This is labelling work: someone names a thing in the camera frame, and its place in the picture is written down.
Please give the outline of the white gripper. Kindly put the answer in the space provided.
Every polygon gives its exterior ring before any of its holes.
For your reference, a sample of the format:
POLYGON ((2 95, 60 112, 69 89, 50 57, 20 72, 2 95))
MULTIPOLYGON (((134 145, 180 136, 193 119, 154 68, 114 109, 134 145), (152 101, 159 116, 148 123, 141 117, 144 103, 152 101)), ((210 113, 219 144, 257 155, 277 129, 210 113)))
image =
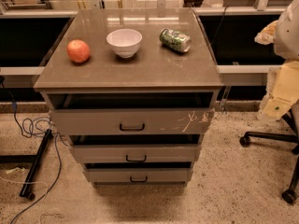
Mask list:
MULTIPOLYGON (((272 21, 254 37, 261 45, 274 42, 277 21, 272 21)), ((299 62, 287 61, 279 68, 271 67, 267 74, 266 95, 263 97, 257 118, 275 121, 282 118, 299 101, 299 62)))

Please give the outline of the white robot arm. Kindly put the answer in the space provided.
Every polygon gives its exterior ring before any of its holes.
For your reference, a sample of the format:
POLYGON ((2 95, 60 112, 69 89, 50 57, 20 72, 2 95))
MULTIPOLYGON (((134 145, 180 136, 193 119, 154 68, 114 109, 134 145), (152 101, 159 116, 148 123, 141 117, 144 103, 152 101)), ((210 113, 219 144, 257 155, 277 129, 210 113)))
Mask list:
POLYGON ((268 72, 266 95, 258 118, 279 120, 299 100, 299 0, 293 0, 277 21, 269 23, 254 41, 274 45, 274 52, 285 62, 268 72))

